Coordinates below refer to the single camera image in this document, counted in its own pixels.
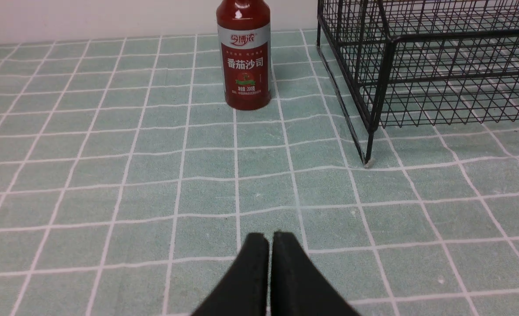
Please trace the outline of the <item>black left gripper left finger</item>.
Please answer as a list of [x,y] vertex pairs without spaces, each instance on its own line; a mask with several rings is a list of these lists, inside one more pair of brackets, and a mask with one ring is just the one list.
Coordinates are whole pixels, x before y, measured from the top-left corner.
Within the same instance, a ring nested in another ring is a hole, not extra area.
[[229,270],[192,314],[264,316],[269,255],[269,243],[265,236],[249,233]]

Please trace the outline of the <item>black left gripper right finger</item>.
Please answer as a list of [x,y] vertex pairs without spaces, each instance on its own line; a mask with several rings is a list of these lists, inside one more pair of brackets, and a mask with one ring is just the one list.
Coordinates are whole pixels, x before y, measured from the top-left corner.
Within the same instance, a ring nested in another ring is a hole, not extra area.
[[358,316],[314,266],[297,238],[275,232],[271,267],[272,316]]

